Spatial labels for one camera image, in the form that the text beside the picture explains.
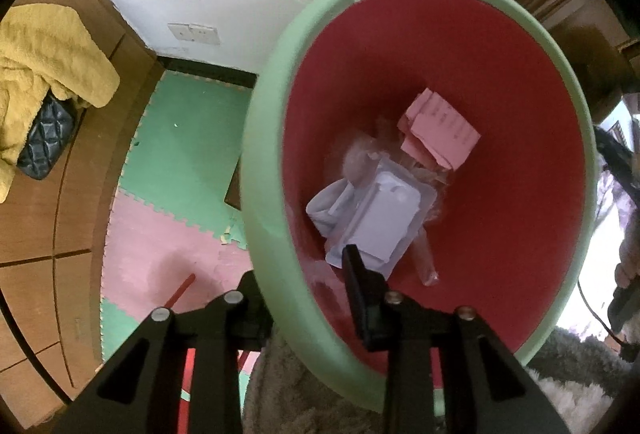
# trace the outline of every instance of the black baseboard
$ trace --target black baseboard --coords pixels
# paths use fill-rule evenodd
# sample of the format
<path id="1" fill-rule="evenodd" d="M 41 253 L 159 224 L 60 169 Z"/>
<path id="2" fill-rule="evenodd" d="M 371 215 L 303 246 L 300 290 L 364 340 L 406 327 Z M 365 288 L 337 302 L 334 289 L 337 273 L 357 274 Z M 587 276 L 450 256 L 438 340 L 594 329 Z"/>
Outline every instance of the black baseboard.
<path id="1" fill-rule="evenodd" d="M 177 59 L 174 57 L 158 57 L 158 62 L 165 69 L 171 71 L 179 71 L 180 73 L 188 73 L 189 75 L 197 75 L 207 79 L 219 80 L 220 82 L 229 82 L 237 86 L 253 88 L 258 75 L 242 71 L 234 68 L 226 68 L 225 66 L 214 66 L 205 62 L 197 62 L 194 60 Z"/>

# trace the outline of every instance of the pink foam mat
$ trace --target pink foam mat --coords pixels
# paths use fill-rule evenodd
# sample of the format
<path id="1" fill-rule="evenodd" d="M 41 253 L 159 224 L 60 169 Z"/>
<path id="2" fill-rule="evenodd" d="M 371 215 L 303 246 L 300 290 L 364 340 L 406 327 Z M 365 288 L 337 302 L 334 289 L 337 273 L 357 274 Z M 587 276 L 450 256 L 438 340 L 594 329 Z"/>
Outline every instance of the pink foam mat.
<path id="1" fill-rule="evenodd" d="M 251 270 L 249 253 L 223 245 L 196 227 L 154 211 L 120 189 L 111 209 L 102 267 L 102 295 L 142 321 L 166 302 L 190 273 L 196 280 L 174 305 L 201 308 L 235 289 Z"/>

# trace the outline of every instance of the wall outlet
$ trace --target wall outlet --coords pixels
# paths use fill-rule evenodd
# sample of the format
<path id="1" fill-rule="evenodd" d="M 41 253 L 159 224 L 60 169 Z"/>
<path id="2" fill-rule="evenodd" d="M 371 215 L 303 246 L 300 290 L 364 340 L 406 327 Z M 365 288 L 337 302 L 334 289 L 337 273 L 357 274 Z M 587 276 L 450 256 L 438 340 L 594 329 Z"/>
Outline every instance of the wall outlet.
<path id="1" fill-rule="evenodd" d="M 201 24 L 168 23 L 167 27 L 178 40 L 202 42 L 213 46 L 220 45 L 217 28 L 202 26 Z"/>

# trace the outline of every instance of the human hand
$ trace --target human hand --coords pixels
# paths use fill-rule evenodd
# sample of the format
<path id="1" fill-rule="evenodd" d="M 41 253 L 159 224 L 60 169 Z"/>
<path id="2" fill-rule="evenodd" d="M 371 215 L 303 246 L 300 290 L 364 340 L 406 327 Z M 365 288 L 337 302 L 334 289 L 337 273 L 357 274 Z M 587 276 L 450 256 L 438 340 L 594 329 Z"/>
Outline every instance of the human hand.
<path id="1" fill-rule="evenodd" d="M 632 279 L 640 275 L 640 217 L 634 212 L 620 244 L 620 263 L 616 266 L 616 284 L 626 288 Z"/>

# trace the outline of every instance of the green rim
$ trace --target green rim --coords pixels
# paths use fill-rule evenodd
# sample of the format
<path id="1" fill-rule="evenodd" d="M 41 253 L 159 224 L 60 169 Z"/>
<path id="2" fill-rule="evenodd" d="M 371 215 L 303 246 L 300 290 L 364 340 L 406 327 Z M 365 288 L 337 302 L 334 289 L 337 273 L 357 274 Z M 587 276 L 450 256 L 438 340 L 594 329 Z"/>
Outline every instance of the green rim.
<path id="1" fill-rule="evenodd" d="M 255 274 L 274 321 L 308 369 L 353 403 L 381 411 L 385 379 L 359 361 L 335 334 L 309 291 L 287 226 L 282 191 L 282 134 L 289 90 L 306 50 L 320 31 L 357 0 L 314 0 L 280 37 L 249 106 L 242 145 L 242 217 Z M 596 157 L 591 118 L 562 51 L 547 31 L 513 0 L 482 0 L 515 20 L 545 50 L 574 103 L 584 144 L 585 201 L 574 258 L 556 299 L 516 352 L 525 364 L 558 321 L 586 255 L 595 209 Z M 442 395 L 436 410 L 443 411 Z"/>

